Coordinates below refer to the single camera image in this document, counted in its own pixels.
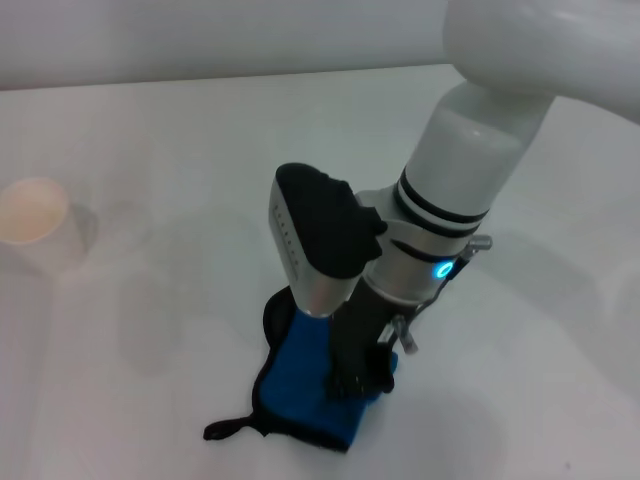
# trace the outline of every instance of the blue cloth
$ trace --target blue cloth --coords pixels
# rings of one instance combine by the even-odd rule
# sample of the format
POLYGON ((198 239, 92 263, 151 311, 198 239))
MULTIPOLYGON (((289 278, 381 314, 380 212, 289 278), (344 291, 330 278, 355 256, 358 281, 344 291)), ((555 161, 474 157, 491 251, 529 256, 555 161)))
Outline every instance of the blue cloth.
MULTIPOLYGON (((398 357, 392 357, 395 371, 398 357)), ((334 435, 351 445, 367 399, 330 399, 325 392, 329 374, 329 322, 296 311, 284 343, 260 388, 261 403, 287 420, 334 435)))

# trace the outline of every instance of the blue fabric pouch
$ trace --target blue fabric pouch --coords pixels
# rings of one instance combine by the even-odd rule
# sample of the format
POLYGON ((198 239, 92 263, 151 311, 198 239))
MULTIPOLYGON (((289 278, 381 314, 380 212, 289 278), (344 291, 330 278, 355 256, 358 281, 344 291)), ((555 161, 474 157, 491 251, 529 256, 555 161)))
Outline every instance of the blue fabric pouch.
MULTIPOLYGON (((264 329, 271 346, 253 388, 253 413, 209 425, 205 440, 222 440, 243 427, 290 435, 301 441, 346 452, 362 416, 377 399, 332 398, 326 382, 331 372, 329 321, 296 309, 287 288, 265 307, 264 329)), ((390 356, 392 371, 397 356, 390 356)))

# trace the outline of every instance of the white surface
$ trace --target white surface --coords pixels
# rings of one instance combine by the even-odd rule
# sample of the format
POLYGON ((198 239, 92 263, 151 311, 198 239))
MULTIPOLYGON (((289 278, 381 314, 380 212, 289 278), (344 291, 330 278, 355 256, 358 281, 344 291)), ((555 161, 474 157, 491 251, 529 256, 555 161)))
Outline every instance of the white surface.
POLYGON ((438 63, 446 0, 2 0, 0 89, 438 63))
POLYGON ((265 358, 276 166, 390 184, 458 81, 443 66, 1 94, 2 181, 60 180, 93 246, 57 283, 0 255, 0 478, 639 478, 640 130, 568 100, 484 224, 494 250, 425 312, 347 456, 252 430, 201 440, 249 411, 265 358))

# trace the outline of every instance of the black strap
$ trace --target black strap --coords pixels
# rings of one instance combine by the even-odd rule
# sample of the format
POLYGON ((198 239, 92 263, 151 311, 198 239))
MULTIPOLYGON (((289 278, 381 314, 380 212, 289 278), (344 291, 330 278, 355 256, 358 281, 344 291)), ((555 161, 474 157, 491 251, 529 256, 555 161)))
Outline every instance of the black strap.
POLYGON ((206 441, 224 440, 225 438, 229 438, 231 435, 235 435, 244 427, 255 428, 255 419, 253 415, 212 423, 204 429, 204 435, 202 438, 206 441))

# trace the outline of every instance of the white table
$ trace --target white table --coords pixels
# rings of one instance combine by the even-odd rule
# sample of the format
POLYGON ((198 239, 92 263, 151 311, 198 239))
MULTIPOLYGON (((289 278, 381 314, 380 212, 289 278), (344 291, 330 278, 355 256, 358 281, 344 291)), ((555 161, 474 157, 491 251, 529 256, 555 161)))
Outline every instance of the white table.
POLYGON ((50 175, 92 244, 0 255, 2 480, 640 478, 640 128, 559 100, 346 456, 253 430, 276 167, 394 182, 447 66, 0 94, 0 181, 50 175))

